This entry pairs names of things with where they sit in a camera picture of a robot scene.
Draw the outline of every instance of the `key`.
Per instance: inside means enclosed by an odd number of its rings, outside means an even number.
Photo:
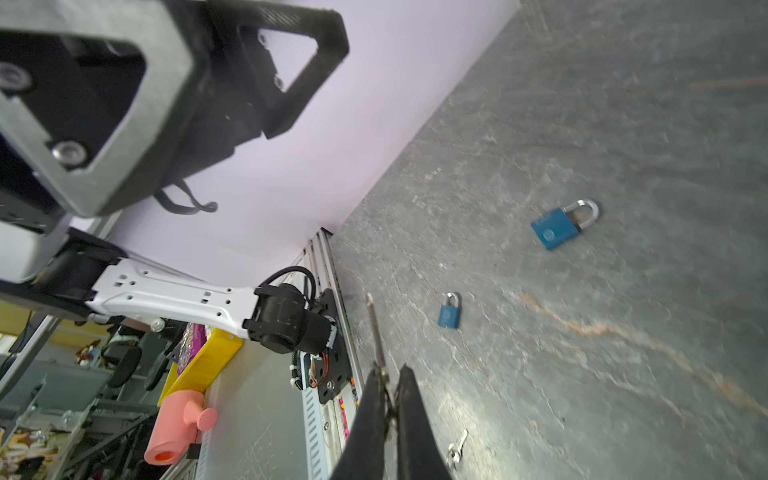
[[[448,458],[446,460],[453,462],[454,466],[462,460],[462,450],[464,448],[464,442],[467,441],[468,436],[469,430],[464,429],[464,435],[462,435],[462,439],[458,443],[458,448],[456,447],[455,443],[448,445]]]

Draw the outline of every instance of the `blue padlock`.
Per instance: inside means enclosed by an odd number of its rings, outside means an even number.
[[[449,292],[445,296],[445,305],[440,307],[440,318],[437,320],[437,324],[447,326],[449,329],[458,329],[458,316],[462,312],[462,298],[456,292]],[[451,305],[451,298],[453,298],[455,305]]]
[[[592,215],[581,223],[573,223],[567,213],[578,207],[590,207]],[[577,200],[566,208],[554,209],[534,223],[531,223],[531,227],[533,227],[533,231],[536,232],[547,250],[552,250],[566,240],[576,237],[583,229],[592,225],[598,219],[598,216],[600,216],[600,208],[598,208],[594,201]]]

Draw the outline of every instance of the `concrete floor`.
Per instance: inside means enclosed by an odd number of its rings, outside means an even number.
[[[440,449],[469,429],[457,478],[765,478],[767,5],[523,1],[332,238],[362,364],[371,292]]]

